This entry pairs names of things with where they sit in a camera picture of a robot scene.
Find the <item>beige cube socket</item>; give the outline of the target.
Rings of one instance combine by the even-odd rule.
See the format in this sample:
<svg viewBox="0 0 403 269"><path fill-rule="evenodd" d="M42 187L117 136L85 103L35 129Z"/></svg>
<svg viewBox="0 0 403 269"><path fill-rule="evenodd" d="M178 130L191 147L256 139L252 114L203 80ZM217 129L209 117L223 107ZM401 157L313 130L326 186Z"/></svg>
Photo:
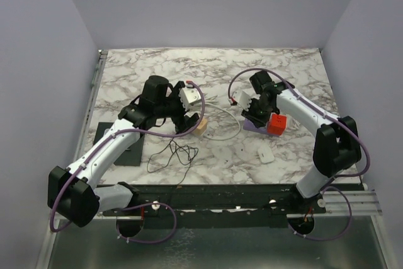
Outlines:
<svg viewBox="0 0 403 269"><path fill-rule="evenodd" d="M202 137L204 133L207 131L208 120L206 118L202 118L201 122L197 126L197 128L192 132L193 135L197 137Z"/></svg>

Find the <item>purple power strip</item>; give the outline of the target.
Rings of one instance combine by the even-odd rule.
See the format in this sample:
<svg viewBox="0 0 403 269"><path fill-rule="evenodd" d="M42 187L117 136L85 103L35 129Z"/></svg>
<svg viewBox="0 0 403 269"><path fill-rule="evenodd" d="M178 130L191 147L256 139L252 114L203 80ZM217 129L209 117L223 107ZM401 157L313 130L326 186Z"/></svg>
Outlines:
<svg viewBox="0 0 403 269"><path fill-rule="evenodd" d="M255 132L259 134L269 135L266 127L256 127L252 121L245 119L243 129L249 132Z"/></svg>

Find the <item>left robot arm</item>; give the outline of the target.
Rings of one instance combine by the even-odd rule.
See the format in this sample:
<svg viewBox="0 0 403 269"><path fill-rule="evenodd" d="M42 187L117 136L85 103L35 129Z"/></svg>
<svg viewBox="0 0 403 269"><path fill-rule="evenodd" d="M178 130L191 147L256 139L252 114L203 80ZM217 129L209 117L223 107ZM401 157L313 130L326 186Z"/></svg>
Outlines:
<svg viewBox="0 0 403 269"><path fill-rule="evenodd" d="M136 213L139 200L136 190L126 183L99 188L101 177L130 146L151 129L158 119L171 119L175 125L170 139L186 136L202 122L203 113L188 116L190 106L204 103L201 89L193 81L172 85L165 77L149 76L142 93L124 106L109 131L83 156L66 168L56 166L48 176L47 203L51 209L50 230L56 214L78 227L89 224L94 216L119 209L125 215Z"/></svg>

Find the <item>red cube socket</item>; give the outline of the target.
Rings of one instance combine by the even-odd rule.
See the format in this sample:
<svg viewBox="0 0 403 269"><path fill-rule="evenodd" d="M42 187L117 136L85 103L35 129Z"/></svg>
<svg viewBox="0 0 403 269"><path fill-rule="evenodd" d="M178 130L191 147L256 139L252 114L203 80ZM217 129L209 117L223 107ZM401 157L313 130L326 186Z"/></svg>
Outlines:
<svg viewBox="0 0 403 269"><path fill-rule="evenodd" d="M266 130L270 135L281 136L287 128L287 117L272 113L268 121Z"/></svg>

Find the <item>black power adapter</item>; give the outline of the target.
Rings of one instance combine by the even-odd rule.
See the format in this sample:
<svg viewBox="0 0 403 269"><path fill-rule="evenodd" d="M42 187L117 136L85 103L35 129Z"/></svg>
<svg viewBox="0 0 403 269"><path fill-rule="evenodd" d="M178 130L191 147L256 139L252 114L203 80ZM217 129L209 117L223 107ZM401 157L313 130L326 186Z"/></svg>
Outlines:
<svg viewBox="0 0 403 269"><path fill-rule="evenodd" d="M150 169L150 164L153 161L153 159L157 156L162 155L165 151L169 151L171 153L166 164L160 165L156 169ZM173 157L176 157L176 159L179 161L179 163L182 166L187 167L186 171L184 172L183 177L181 178L179 183L176 184L176 186L180 186L186 179L188 172L192 167L193 161L197 157L198 153L199 153L198 147L193 147L188 144L179 145L174 139L171 139L163 149L161 149L159 152L155 152L149 156L149 159L148 159L147 165L146 165L146 171L149 174L160 172L160 171L168 168Z"/></svg>

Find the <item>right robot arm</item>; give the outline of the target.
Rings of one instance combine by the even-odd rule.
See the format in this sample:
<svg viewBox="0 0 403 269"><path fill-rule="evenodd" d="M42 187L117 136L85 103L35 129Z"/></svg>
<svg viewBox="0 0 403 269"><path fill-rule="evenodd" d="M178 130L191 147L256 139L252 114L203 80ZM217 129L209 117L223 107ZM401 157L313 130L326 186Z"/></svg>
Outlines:
<svg viewBox="0 0 403 269"><path fill-rule="evenodd" d="M325 112L304 98L288 81L276 83L267 71L249 78L257 98L244 91L236 92L231 100L242 108L242 116L257 128L267 126L276 114L286 112L315 136L313 165L296 183L289 198L290 208L303 213L336 175L361 160L361 146L356 122L350 116L338 117Z"/></svg>

